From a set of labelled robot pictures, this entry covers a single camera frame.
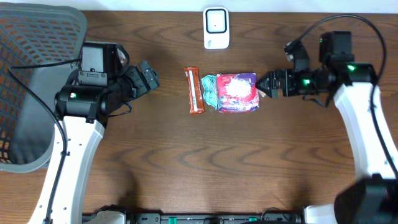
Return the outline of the red purple snack bag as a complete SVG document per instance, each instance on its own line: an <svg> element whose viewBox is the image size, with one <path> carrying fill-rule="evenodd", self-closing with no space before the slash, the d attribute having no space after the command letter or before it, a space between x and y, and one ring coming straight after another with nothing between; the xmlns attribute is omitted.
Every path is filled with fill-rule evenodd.
<svg viewBox="0 0 398 224"><path fill-rule="evenodd" d="M259 107L256 73L217 74L218 111L241 113Z"/></svg>

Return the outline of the orange brown snack bar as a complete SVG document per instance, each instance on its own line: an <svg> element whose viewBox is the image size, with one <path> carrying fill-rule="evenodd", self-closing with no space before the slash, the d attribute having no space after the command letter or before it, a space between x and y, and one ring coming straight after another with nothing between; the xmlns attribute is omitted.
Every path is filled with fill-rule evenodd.
<svg viewBox="0 0 398 224"><path fill-rule="evenodd" d="M201 114L205 112L198 71L199 69L197 66L184 68L189 87L190 114Z"/></svg>

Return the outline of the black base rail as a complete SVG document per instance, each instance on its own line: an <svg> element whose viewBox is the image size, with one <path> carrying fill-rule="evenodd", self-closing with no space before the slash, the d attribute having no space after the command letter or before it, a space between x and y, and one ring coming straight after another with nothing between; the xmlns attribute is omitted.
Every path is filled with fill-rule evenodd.
<svg viewBox="0 0 398 224"><path fill-rule="evenodd" d="M267 212L265 215L161 215L138 213L127 217L126 223L136 224L238 224L238 223L303 223L300 215Z"/></svg>

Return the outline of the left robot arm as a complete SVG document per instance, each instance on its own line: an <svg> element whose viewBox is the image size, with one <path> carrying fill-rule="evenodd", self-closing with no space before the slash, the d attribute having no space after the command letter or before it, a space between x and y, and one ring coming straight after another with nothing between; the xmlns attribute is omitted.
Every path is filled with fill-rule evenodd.
<svg viewBox="0 0 398 224"><path fill-rule="evenodd" d="M144 60L106 85L65 85L57 93L57 133L30 223L82 222L91 165L108 119L158 86L159 74Z"/></svg>

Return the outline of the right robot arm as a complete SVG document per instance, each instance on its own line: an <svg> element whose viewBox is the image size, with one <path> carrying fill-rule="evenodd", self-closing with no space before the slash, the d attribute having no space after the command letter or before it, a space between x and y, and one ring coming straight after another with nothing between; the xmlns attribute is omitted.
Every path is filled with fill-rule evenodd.
<svg viewBox="0 0 398 224"><path fill-rule="evenodd" d="M327 205L303 210L302 223L397 223L397 149L384 118L377 76L370 63L355 62L351 32L320 36L321 68L311 70L302 42L284 47L294 67L271 70L256 82L268 97L327 93L343 118L354 156L356 181Z"/></svg>

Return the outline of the white barcode scanner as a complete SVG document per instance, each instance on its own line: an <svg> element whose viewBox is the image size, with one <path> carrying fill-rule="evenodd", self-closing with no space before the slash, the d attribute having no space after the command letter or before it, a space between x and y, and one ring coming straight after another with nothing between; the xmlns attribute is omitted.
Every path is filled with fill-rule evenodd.
<svg viewBox="0 0 398 224"><path fill-rule="evenodd" d="M206 8L203 11L203 31L204 48L207 50L227 49L230 40L227 8Z"/></svg>

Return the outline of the teal snack wrapper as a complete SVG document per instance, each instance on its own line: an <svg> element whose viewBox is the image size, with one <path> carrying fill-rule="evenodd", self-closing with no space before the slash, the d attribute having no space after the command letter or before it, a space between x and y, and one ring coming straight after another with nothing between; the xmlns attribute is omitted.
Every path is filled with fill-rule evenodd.
<svg viewBox="0 0 398 224"><path fill-rule="evenodd" d="M201 79L204 89L203 99L209 105L218 109L218 91L215 75L207 75Z"/></svg>

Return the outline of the small orange carton box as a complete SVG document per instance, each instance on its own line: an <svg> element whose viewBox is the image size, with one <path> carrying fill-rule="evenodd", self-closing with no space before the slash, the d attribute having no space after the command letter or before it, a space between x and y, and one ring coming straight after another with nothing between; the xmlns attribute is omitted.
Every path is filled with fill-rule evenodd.
<svg viewBox="0 0 398 224"><path fill-rule="evenodd" d="M265 96L267 96L263 91L261 91L261 90L258 90L257 91L262 97L265 97Z"/></svg>

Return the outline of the dark grey plastic basket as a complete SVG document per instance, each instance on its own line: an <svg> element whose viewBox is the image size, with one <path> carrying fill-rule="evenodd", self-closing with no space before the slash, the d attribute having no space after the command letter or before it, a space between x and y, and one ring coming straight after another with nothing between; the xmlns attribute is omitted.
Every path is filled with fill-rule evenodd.
<svg viewBox="0 0 398 224"><path fill-rule="evenodd" d="M48 164L57 133L54 98L77 68L87 20L73 7L1 3L1 170Z"/></svg>

